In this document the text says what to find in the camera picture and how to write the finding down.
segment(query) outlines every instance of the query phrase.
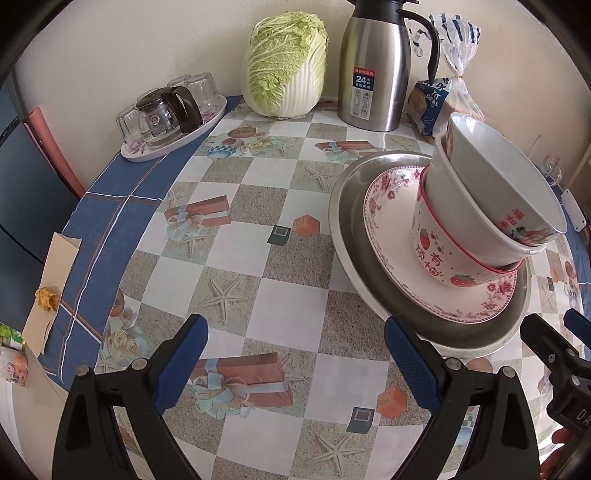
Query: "hand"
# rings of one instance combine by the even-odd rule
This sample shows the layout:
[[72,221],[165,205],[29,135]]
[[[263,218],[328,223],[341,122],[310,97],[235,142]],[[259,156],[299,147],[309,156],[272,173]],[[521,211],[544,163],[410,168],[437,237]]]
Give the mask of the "hand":
[[[570,432],[567,429],[560,429],[556,430],[552,434],[552,442],[554,443],[567,443],[570,440]],[[542,474],[540,476],[541,480],[545,480],[550,477],[552,474],[552,470],[554,467],[558,465],[560,458],[564,453],[564,446],[560,447],[558,450],[553,451],[550,456],[544,460],[544,463],[540,466],[540,470]]]

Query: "metal bolt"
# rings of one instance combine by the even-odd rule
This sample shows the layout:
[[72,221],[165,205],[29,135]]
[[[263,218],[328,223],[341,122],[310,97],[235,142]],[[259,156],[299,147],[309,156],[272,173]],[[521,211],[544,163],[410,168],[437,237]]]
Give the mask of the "metal bolt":
[[445,360],[445,364],[451,370],[459,370],[462,368],[462,362],[460,362],[457,358],[448,358]]
[[88,368],[86,365],[81,365],[78,368],[76,368],[76,376],[84,377],[89,371],[90,368]]
[[143,370],[148,365],[148,361],[145,358],[136,358],[131,362],[131,368],[134,370]]
[[511,367],[503,367],[503,375],[509,378],[513,378],[514,376],[516,376],[516,373],[515,370],[513,370]]

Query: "red bowl rim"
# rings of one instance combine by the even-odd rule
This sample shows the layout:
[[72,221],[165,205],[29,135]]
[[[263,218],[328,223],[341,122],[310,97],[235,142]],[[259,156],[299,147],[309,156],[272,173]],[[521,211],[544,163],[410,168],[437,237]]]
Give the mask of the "red bowl rim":
[[456,239],[453,238],[449,234],[449,232],[445,229],[445,227],[441,224],[441,222],[439,221],[439,219],[433,213],[433,210],[431,209],[431,205],[429,205],[429,199],[427,198],[427,195],[425,195],[425,189],[424,189],[423,184],[425,182],[426,173],[427,173],[427,170],[428,169],[429,169],[429,167],[426,167],[421,172],[421,177],[419,178],[419,181],[418,181],[418,191],[421,194],[421,198],[424,199],[425,205],[427,205],[427,210],[429,210],[429,213],[431,214],[431,216],[433,217],[433,219],[435,220],[435,222],[438,224],[439,228],[441,230],[443,230],[443,232],[455,244],[455,246],[458,247],[464,254],[466,254],[466,256],[468,256],[469,258],[471,258],[472,260],[474,260],[474,262],[476,262],[481,267],[486,268],[488,271],[491,271],[491,272],[494,272],[494,273],[500,273],[500,274],[510,275],[512,273],[515,273],[517,270],[519,270],[519,268],[521,267],[521,264],[523,263],[523,260],[520,260],[519,263],[517,264],[517,266],[515,268],[511,269],[511,270],[499,270],[498,268],[494,268],[494,267],[491,267],[490,265],[486,265],[486,264],[482,263],[481,261],[479,261],[478,259],[474,258],[459,243],[456,242]]

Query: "white power strip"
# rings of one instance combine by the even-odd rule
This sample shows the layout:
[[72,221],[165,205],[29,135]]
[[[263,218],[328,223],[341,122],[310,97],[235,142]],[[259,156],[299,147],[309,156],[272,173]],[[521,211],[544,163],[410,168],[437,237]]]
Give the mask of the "white power strip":
[[580,232],[587,225],[585,216],[579,208],[577,201],[574,199],[573,194],[570,193],[569,189],[566,189],[562,193],[562,205],[569,214],[570,221],[573,222],[575,231]]

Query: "metal tray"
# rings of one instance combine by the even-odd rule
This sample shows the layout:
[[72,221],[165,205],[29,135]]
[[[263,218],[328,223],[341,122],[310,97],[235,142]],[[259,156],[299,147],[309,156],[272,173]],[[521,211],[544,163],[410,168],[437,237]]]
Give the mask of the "metal tray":
[[382,172],[397,166],[427,166],[431,157],[410,152],[368,155],[351,164],[337,179],[330,196],[330,234],[340,263],[365,303],[386,320],[403,314],[415,331],[442,356],[475,358],[501,349],[519,330],[530,303],[531,270],[524,262],[509,305],[488,322],[471,325],[450,322],[426,312],[409,300],[382,270],[363,225],[363,199]]

